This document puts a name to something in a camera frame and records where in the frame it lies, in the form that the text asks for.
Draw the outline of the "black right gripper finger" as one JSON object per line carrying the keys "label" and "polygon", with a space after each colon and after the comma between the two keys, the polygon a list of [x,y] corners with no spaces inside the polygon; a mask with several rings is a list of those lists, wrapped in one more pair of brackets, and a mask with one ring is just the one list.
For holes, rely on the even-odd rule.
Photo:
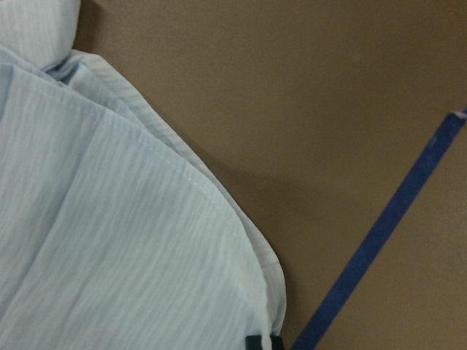
{"label": "black right gripper finger", "polygon": [[[283,342],[280,336],[272,335],[271,350],[283,350]],[[246,350],[263,350],[262,337],[260,335],[248,335],[245,338]]]}

